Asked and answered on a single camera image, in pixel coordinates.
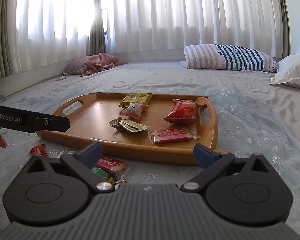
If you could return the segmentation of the small red chocolate bar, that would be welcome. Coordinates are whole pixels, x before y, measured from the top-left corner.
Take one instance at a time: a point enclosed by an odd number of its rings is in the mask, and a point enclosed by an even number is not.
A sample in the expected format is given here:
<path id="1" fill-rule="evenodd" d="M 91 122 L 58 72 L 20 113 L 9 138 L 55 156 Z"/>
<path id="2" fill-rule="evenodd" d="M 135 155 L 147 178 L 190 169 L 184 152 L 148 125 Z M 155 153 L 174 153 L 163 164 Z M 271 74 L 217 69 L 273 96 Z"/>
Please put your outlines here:
<path id="1" fill-rule="evenodd" d="M 44 144 L 40 144 L 40 145 L 37 145 L 35 147 L 33 147 L 31 150 L 30 150 L 30 153 L 33 155 L 33 156 L 44 156 L 46 159 L 49 159 L 49 155 L 47 154 L 46 152 L 46 149 L 45 149 L 45 145 Z"/>

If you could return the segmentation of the striped pillow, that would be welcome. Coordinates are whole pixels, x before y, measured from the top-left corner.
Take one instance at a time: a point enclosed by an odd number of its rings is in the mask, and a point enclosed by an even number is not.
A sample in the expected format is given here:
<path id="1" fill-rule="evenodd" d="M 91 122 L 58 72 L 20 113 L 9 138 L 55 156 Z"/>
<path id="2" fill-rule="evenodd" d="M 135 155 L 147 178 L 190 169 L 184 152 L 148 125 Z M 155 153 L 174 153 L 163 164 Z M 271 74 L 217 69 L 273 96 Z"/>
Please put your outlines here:
<path id="1" fill-rule="evenodd" d="M 277 62 L 256 49 L 227 44 L 197 44 L 184 48 L 186 69 L 250 70 L 274 73 Z"/>

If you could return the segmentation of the yellow snack packet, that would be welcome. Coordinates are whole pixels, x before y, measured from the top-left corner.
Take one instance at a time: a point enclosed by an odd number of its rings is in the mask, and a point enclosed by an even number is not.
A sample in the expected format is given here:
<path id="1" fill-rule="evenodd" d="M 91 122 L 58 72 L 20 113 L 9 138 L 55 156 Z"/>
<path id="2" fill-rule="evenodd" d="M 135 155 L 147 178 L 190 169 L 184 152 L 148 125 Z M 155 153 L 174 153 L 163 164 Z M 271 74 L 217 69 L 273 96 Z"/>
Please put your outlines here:
<path id="1" fill-rule="evenodd" d="M 149 104 L 152 93 L 129 93 L 119 104 L 119 107 L 127 108 L 130 103 L 143 103 Z"/>

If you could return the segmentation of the pink white candy packet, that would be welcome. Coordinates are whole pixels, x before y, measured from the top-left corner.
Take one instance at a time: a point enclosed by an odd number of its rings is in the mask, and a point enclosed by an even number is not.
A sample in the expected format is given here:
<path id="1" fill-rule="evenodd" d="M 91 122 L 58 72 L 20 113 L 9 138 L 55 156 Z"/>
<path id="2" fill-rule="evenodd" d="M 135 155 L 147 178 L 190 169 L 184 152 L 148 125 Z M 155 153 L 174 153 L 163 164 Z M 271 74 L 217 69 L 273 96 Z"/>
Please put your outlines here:
<path id="1" fill-rule="evenodd" d="M 120 112 L 120 114 L 139 121 L 142 112 L 146 111 L 147 107 L 148 105 L 145 103 L 131 102 L 127 108 Z"/>

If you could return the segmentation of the green snack packet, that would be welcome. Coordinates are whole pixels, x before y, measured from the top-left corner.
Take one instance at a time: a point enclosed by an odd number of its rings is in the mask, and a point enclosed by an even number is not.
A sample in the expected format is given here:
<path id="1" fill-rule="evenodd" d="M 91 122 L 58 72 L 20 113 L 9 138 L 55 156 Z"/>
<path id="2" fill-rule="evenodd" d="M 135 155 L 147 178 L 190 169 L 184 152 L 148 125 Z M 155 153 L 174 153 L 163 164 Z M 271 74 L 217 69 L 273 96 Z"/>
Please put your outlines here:
<path id="1" fill-rule="evenodd" d="M 115 183 L 114 178 L 105 170 L 95 166 L 91 169 L 91 171 L 94 172 L 94 174 L 100 176 L 104 181 L 109 182 L 111 184 Z"/>

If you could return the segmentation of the red Biscoff biscuit packet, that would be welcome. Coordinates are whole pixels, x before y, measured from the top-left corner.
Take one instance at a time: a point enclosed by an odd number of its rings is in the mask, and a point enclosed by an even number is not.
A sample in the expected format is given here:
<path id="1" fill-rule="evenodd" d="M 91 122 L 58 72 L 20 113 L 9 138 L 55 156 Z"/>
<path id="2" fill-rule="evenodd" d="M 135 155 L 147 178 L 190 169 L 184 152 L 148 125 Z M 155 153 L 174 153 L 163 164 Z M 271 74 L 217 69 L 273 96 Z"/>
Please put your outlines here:
<path id="1" fill-rule="evenodd" d="M 104 170 L 116 180 L 122 179 L 126 174 L 134 169 L 134 165 L 128 165 L 124 161 L 107 156 L 102 157 L 95 166 Z"/>

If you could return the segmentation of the pink blanket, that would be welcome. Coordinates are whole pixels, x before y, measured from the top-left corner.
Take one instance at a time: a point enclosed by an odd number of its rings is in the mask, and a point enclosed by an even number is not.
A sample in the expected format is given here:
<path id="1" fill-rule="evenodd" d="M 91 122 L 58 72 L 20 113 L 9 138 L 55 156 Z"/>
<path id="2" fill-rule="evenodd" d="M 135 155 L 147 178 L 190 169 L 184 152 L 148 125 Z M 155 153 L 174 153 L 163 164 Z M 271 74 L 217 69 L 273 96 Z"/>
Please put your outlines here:
<path id="1" fill-rule="evenodd" d="M 88 57 L 83 62 L 82 76 L 90 76 L 127 63 L 128 62 L 121 57 L 107 53 L 99 53 L 98 55 Z"/>

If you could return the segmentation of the gold foil snack packet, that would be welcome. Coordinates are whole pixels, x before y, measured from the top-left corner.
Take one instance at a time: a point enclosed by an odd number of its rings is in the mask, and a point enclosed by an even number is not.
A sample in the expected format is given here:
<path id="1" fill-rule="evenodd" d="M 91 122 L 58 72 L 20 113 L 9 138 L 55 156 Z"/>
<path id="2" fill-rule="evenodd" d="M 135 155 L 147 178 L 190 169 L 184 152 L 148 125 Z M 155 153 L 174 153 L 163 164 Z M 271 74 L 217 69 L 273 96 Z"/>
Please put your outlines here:
<path id="1" fill-rule="evenodd" d="M 109 122 L 112 128 L 117 129 L 120 132 L 130 132 L 130 133 L 138 133 L 142 131 L 146 131 L 150 128 L 150 126 L 140 124 L 138 122 L 134 122 L 132 120 L 123 119 L 120 116 L 114 120 Z"/>

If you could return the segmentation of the purple pillow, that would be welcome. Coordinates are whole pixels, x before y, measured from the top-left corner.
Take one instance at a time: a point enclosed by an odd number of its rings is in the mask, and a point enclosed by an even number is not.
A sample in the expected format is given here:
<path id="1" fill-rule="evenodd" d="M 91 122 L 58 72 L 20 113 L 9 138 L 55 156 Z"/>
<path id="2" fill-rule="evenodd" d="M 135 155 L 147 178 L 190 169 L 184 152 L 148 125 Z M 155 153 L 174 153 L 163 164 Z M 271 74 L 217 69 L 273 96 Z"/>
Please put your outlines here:
<path id="1" fill-rule="evenodd" d="M 64 74 L 67 75 L 82 75 L 84 70 L 84 61 L 87 61 L 91 56 L 83 56 L 71 60 L 63 70 Z"/>

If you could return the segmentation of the white sheer curtain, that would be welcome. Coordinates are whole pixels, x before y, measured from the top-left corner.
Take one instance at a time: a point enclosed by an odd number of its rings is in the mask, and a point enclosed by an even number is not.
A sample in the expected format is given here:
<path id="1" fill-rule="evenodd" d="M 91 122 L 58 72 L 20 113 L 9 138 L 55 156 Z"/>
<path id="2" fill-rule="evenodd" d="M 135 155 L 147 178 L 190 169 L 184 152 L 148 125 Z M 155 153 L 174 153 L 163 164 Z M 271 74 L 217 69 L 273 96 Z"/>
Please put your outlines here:
<path id="1" fill-rule="evenodd" d="M 13 12 L 18 71 L 201 43 L 283 54 L 280 0 L 15 0 Z"/>

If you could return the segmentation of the red wafer packet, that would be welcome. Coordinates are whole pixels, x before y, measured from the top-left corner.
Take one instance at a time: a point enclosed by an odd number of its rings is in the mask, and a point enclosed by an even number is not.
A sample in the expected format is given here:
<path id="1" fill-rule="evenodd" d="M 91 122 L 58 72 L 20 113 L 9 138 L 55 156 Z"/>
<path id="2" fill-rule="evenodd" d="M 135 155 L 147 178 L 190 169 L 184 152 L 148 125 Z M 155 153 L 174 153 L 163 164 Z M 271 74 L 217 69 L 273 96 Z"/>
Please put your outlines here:
<path id="1" fill-rule="evenodd" d="M 152 131 L 149 129 L 148 137 L 153 144 L 165 144 L 170 142 L 199 139 L 199 136 L 192 127 L 179 127 L 157 131 Z"/>

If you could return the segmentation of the red Martha nut bag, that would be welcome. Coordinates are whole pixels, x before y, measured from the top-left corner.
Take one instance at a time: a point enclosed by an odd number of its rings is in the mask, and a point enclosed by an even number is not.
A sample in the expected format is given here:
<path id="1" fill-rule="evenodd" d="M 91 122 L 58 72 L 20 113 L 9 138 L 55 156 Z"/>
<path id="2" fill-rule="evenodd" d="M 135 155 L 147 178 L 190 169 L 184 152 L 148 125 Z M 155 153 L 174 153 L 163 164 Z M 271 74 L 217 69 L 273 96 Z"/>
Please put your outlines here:
<path id="1" fill-rule="evenodd" d="M 163 119 L 173 124 L 194 125 L 197 121 L 197 104 L 191 100 L 174 99 L 174 107 Z"/>

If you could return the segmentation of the white pillow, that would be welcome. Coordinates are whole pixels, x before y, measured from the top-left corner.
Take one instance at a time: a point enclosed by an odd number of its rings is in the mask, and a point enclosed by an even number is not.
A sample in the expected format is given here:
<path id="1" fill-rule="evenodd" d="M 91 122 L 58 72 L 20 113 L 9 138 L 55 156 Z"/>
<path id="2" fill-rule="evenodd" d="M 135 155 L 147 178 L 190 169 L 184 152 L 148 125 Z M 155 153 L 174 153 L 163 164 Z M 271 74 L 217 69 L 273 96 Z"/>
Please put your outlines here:
<path id="1" fill-rule="evenodd" d="M 300 88 L 300 47 L 295 55 L 289 55 L 277 63 L 277 72 L 270 85 L 287 85 Z"/>

